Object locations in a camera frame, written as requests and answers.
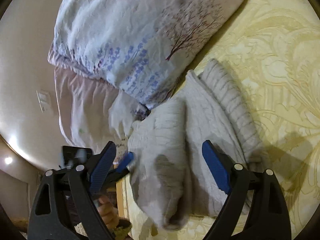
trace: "metal screw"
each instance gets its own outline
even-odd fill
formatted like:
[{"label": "metal screw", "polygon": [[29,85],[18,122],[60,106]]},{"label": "metal screw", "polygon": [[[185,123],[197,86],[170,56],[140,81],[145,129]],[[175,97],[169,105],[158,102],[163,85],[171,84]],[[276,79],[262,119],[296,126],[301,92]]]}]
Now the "metal screw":
[{"label": "metal screw", "polygon": [[266,174],[268,174],[269,176],[273,175],[273,170],[267,169],[266,170]]},{"label": "metal screw", "polygon": [[240,163],[236,163],[234,168],[237,170],[237,171],[241,171],[243,169],[243,166],[240,164]]},{"label": "metal screw", "polygon": [[47,177],[50,177],[52,174],[53,174],[53,171],[52,171],[52,170],[48,170],[48,171],[45,172],[45,175],[46,175]]},{"label": "metal screw", "polygon": [[83,170],[84,170],[84,166],[82,164],[76,166],[76,171],[83,171]]}]

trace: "white pillow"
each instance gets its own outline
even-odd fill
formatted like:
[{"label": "white pillow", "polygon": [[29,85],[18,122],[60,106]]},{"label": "white pillow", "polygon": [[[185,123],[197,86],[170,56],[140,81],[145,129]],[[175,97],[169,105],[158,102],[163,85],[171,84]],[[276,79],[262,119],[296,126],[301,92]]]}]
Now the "white pillow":
[{"label": "white pillow", "polygon": [[54,58],[152,108],[242,1],[63,0]]},{"label": "white pillow", "polygon": [[127,150],[134,120],[146,117],[146,108],[110,84],[81,77],[56,67],[54,81],[61,133],[71,146],[100,153],[108,141],[117,146],[115,163]]}]

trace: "folded sweater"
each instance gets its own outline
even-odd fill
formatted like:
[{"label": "folded sweater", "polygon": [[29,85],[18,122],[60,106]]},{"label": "folded sweater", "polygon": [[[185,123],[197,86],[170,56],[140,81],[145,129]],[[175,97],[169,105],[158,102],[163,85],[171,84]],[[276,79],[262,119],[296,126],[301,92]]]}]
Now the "folded sweater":
[{"label": "folded sweater", "polygon": [[[133,198],[159,226],[179,229],[188,215],[217,216],[227,198],[202,157],[210,140],[236,163],[263,171],[268,157],[231,76],[212,60],[198,78],[134,124],[128,149]],[[250,198],[243,211],[247,212]]]}]

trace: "yellow bedspread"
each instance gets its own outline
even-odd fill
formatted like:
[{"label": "yellow bedspread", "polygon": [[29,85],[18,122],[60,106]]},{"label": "yellow bedspread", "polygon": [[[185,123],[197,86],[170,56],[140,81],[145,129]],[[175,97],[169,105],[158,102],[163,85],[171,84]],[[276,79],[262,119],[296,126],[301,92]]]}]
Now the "yellow bedspread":
[{"label": "yellow bedspread", "polygon": [[[188,69],[199,74],[211,58],[231,73],[252,113],[294,238],[320,202],[320,20],[308,0],[247,0]],[[191,217],[179,232],[157,229],[134,203],[129,178],[122,188],[134,240],[200,240],[213,223]]]}]

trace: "light switch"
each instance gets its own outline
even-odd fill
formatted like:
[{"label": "light switch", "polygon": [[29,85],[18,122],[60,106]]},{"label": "light switch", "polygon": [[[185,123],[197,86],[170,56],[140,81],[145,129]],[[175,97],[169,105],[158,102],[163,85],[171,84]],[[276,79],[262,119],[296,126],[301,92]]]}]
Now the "light switch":
[{"label": "light switch", "polygon": [[51,98],[50,98],[50,93],[41,90],[40,92],[37,91],[37,96],[38,96],[38,101],[41,107],[42,112],[53,112],[52,107],[51,107]]}]

